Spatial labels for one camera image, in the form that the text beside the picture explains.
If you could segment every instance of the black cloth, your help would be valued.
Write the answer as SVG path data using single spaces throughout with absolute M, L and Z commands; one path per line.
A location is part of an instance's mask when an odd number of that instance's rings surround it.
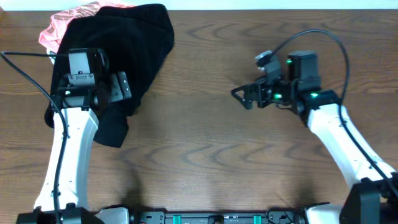
M 121 147 L 128 131 L 126 116 L 132 116 L 174 46 L 174 30 L 166 8 L 149 4 L 132 8 L 102 7 L 95 16 L 74 19 L 63 36 L 58 54 L 69 49 L 104 49 L 109 73 L 124 71 L 132 98 L 110 104 L 101 114 L 94 140 L 105 146 Z M 69 73 L 69 61 L 57 57 L 51 94 L 60 79 Z M 53 111 L 47 108 L 44 120 L 53 127 Z

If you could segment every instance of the green led light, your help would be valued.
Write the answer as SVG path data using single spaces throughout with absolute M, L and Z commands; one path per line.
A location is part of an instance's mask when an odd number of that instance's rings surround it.
M 275 100 L 278 100 L 278 99 L 281 99 L 282 98 L 282 95 L 281 94 L 279 94 L 279 93 L 275 93 L 274 94 L 274 99 Z

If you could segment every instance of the wooden table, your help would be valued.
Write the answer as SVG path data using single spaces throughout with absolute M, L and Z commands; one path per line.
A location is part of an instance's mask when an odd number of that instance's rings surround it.
M 45 52 L 39 32 L 54 12 L 5 12 L 0 50 Z M 261 76 L 254 57 L 308 28 L 338 35 L 351 58 L 345 105 L 374 150 L 398 168 L 397 11 L 171 11 L 175 47 L 143 98 L 120 149 L 94 143 L 92 209 L 126 203 L 168 210 L 265 210 L 343 203 L 348 189 L 322 143 L 289 111 L 245 110 L 229 91 Z M 287 46 L 316 50 L 324 88 L 338 93 L 343 57 L 316 34 Z M 13 57 L 49 90 L 46 58 Z M 0 62 L 0 222 L 33 209 L 53 130 L 48 101 Z

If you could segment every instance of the table surface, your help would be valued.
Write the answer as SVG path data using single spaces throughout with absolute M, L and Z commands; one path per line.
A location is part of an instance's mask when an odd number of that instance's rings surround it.
M 45 52 L 38 43 L 54 12 L 4 12 L 0 50 Z M 270 106 L 245 110 L 229 91 L 260 77 L 254 57 L 290 35 L 328 29 L 344 42 L 352 78 L 345 105 L 373 149 L 398 168 L 398 11 L 170 11 L 175 47 L 122 148 L 94 143 L 92 209 L 125 203 L 168 210 L 266 210 L 343 203 L 348 189 L 328 151 L 299 118 Z M 343 57 L 310 34 L 288 45 L 316 50 L 324 88 L 341 92 Z M 13 57 L 47 90 L 46 58 Z M 42 187 L 53 129 L 48 101 L 0 62 L 0 223 L 29 212 Z

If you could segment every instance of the green connector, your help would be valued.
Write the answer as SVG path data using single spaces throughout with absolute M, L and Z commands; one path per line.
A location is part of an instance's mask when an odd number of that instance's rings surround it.
M 261 224 L 261 216 L 260 215 L 253 216 L 253 224 Z
M 181 216 L 180 215 L 173 216 L 173 224 L 181 224 Z

